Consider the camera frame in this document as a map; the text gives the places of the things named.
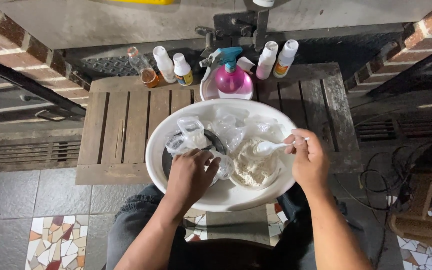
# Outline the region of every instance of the hand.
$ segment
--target hand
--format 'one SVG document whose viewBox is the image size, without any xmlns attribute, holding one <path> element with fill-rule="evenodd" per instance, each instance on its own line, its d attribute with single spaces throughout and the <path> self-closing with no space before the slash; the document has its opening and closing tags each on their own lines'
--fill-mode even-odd
<svg viewBox="0 0 432 270">
<path fill-rule="evenodd" d="M 221 158 L 210 161 L 213 157 L 211 152 L 197 148 L 174 156 L 165 198 L 183 215 L 201 199 L 218 172 Z"/>
<path fill-rule="evenodd" d="M 291 135 L 283 141 L 286 146 L 286 154 L 296 154 L 293 162 L 292 173 L 296 182 L 301 186 L 306 197 L 313 193 L 326 192 L 328 189 L 327 175 L 329 160 L 326 156 L 318 137 L 306 129 L 293 129 Z"/>
</svg>

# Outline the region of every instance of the person's left hand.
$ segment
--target person's left hand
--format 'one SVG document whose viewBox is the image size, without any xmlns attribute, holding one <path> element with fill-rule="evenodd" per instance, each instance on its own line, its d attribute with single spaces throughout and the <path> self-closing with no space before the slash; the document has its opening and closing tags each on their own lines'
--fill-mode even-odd
<svg viewBox="0 0 432 270">
<path fill-rule="evenodd" d="M 180 212 L 189 208 L 205 194 L 218 172 L 220 157 L 197 148 L 173 158 L 165 198 Z"/>
</svg>

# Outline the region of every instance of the orange label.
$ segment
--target orange label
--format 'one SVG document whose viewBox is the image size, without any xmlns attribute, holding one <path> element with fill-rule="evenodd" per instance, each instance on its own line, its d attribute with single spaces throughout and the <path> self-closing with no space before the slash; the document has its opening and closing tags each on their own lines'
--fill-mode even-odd
<svg viewBox="0 0 432 270">
<path fill-rule="evenodd" d="M 274 67 L 274 72 L 278 75 L 284 75 L 286 73 L 286 70 L 288 69 L 288 66 L 282 66 L 278 63 L 276 63 L 276 66 Z"/>
</svg>

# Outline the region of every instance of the orange liquid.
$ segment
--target orange liquid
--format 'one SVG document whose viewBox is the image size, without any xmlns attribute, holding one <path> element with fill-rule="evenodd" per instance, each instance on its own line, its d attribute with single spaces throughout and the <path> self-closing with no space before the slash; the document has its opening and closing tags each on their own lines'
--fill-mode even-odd
<svg viewBox="0 0 432 270">
<path fill-rule="evenodd" d="M 159 83 L 159 78 L 154 70 L 141 70 L 141 81 L 147 88 L 155 88 Z"/>
</svg>

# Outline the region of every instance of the white basin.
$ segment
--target white basin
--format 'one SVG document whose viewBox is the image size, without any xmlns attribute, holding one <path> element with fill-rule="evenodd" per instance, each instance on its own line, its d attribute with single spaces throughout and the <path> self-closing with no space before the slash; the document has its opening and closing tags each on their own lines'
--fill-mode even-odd
<svg viewBox="0 0 432 270">
<path fill-rule="evenodd" d="M 163 193 L 166 193 L 168 181 L 163 172 L 161 156 L 165 147 L 165 137 L 177 129 L 176 120 L 184 116 L 198 116 L 202 121 L 213 120 L 216 108 L 221 106 L 246 109 L 249 111 L 250 117 L 253 115 L 272 117 L 283 126 L 281 131 L 285 137 L 291 133 L 291 129 L 296 128 L 296 125 L 289 117 L 279 110 L 252 100 L 213 99 L 184 107 L 162 121 L 151 134 L 147 144 L 146 167 L 154 184 Z M 237 187 L 229 179 L 219 180 L 192 207 L 202 211 L 231 212 L 250 209 L 271 202 L 285 193 L 295 183 L 291 175 L 294 156 L 283 154 L 281 160 L 286 169 L 278 175 L 269 187 L 254 191 Z"/>
</svg>

